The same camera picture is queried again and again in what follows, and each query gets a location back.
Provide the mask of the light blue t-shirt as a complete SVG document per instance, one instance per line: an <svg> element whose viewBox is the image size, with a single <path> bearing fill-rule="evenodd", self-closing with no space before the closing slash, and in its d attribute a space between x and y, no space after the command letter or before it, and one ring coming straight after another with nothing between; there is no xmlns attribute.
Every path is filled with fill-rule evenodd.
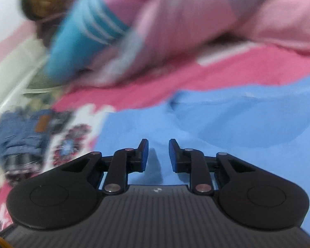
<svg viewBox="0 0 310 248"><path fill-rule="evenodd" d="M186 184L173 172L169 140L207 156L230 153L302 187L310 199L310 76L284 86L242 86L181 91L157 106L112 113L95 149L104 156L149 141L140 185ZM303 222L310 234L310 208Z"/></svg>

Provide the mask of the pile of jeans and plaid clothes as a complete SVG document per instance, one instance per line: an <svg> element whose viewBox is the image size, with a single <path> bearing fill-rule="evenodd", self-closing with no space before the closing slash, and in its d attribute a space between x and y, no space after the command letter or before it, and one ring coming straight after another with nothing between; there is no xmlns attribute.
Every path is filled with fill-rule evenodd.
<svg viewBox="0 0 310 248"><path fill-rule="evenodd" d="M22 110L8 111L0 117L0 166L11 186L40 172L50 138L72 117L72 111L52 109L31 115Z"/></svg>

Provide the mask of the pink floral bed blanket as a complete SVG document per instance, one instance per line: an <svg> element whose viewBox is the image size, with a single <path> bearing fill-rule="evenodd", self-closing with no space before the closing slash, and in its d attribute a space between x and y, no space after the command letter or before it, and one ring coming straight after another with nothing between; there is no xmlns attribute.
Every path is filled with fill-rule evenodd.
<svg viewBox="0 0 310 248"><path fill-rule="evenodd" d="M157 106L181 91L207 92L242 86L284 86L310 76L310 55L252 43L216 45L185 55L115 88L81 88L54 108L73 117L52 138L43 160L45 172L97 151L95 143L108 116Z"/></svg>

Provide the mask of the green patterned pillow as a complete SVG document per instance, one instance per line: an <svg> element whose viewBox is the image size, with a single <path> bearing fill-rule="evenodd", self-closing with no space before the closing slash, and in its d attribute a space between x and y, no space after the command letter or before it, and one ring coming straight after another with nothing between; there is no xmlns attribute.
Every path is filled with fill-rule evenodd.
<svg viewBox="0 0 310 248"><path fill-rule="evenodd" d="M57 84L51 78L39 70L30 80L23 94L41 94L60 90L63 85Z"/></svg>

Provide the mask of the teal pink striped pillow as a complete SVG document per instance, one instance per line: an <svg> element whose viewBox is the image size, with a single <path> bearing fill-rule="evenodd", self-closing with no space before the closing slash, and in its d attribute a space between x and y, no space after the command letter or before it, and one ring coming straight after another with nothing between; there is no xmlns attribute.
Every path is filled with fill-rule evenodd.
<svg viewBox="0 0 310 248"><path fill-rule="evenodd" d="M51 44L45 75L64 84L131 27L148 0L75 0Z"/></svg>

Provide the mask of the pink grey quilt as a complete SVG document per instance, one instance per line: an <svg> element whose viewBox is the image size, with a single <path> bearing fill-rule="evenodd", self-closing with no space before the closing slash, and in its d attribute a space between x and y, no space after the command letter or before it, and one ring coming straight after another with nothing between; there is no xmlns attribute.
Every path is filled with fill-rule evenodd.
<svg viewBox="0 0 310 248"><path fill-rule="evenodd" d="M108 87L229 32L310 54L310 0L148 0L77 86Z"/></svg>

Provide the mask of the white pink bed headboard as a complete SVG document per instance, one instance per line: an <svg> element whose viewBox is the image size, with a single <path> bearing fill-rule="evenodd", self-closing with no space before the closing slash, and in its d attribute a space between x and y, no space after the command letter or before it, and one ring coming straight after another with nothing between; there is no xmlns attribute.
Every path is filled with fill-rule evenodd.
<svg viewBox="0 0 310 248"><path fill-rule="evenodd" d="M6 32L0 30L0 114L16 104L45 52L27 21Z"/></svg>

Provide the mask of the person in maroon jacket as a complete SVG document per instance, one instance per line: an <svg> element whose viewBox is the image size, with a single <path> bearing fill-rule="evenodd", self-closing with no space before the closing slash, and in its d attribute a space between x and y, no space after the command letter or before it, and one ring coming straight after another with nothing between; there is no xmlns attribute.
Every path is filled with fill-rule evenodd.
<svg viewBox="0 0 310 248"><path fill-rule="evenodd" d="M48 48L75 0L20 0L25 17L34 22L36 35Z"/></svg>

